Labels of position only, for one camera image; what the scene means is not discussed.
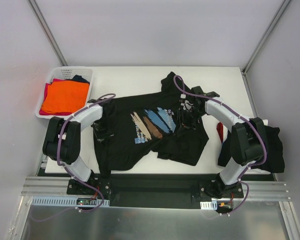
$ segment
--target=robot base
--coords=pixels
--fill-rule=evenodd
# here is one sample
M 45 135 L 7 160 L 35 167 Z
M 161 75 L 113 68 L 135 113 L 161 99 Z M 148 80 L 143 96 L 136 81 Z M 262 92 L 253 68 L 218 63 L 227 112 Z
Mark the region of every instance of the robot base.
M 95 186 L 103 195 L 105 200 L 109 200 L 110 194 L 111 194 L 111 180 L 108 178 L 98 178 L 94 179 L 91 178 L 87 182 L 90 186 Z M 70 179 L 68 182 L 68 187 L 66 190 L 66 194 L 68 195 L 88 195 L 93 196 L 96 193 L 93 189 L 90 187 L 87 187 L 80 182 Z
M 216 176 L 215 181 L 208 183 L 204 189 L 204 193 L 211 198 L 221 199 L 231 197 L 231 193 L 234 194 L 234 198 L 243 198 L 244 193 L 242 185 L 239 182 L 236 182 L 231 185 L 225 185 L 220 178 L 220 174 Z

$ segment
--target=orange cloth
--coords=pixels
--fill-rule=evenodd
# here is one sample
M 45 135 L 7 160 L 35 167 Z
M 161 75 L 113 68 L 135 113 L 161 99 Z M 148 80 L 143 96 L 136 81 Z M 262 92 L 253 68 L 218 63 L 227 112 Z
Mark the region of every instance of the orange cloth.
M 75 113 L 86 104 L 89 84 L 77 81 L 56 81 L 48 86 L 41 109 L 49 114 Z

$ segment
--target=t-shirt sleeve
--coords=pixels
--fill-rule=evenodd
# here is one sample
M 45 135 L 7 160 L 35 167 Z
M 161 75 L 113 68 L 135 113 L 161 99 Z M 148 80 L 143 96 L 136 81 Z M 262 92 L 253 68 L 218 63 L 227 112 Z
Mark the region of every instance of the t-shirt sleeve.
M 165 79 L 161 80 L 161 92 L 165 93 L 165 94 L 176 94 L 176 93 L 180 93 L 180 90 L 176 87 L 175 83 L 174 83 L 174 77 L 175 77 L 175 73 L 174 72 L 170 72 L 168 74 L 168 76 L 166 76 Z M 176 78 L 176 83 L 178 84 L 178 86 L 182 89 L 183 88 L 183 84 L 182 81 L 177 77 Z M 187 87 L 187 85 L 184 85 L 184 89 L 189 92 L 190 88 Z

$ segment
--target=graphic print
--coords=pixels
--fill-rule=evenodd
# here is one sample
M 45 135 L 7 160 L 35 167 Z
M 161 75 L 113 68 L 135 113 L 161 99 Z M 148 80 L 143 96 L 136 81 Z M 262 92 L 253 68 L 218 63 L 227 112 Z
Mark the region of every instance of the graphic print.
M 153 139 L 162 139 L 163 134 L 173 133 L 176 124 L 173 111 L 157 108 L 157 111 L 144 109 L 141 113 L 135 111 L 130 114 L 135 124 L 135 144 L 143 144 Z

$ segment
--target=pink cloth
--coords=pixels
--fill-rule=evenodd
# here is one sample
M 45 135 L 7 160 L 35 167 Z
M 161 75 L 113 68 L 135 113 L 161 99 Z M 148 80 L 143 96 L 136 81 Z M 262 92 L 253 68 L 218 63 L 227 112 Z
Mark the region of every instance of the pink cloth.
M 52 82 L 61 82 L 61 81 L 64 81 L 64 80 L 54 78 Z M 46 83 L 46 84 L 45 84 L 45 87 L 44 87 L 44 93 L 43 93 L 43 101 L 46 100 L 46 97 L 47 97 L 47 95 L 48 95 L 48 86 L 49 86 L 49 85 L 50 85 L 50 83 Z M 47 112 L 43 111 L 43 110 L 40 108 L 39 114 L 40 114 L 40 115 L 44 115 L 44 116 L 48 116 L 48 115 L 68 116 L 68 115 L 72 114 L 72 112 L 57 112 L 57 113 L 55 113 L 55 114 L 51 114 L 51 113 L 47 113 Z

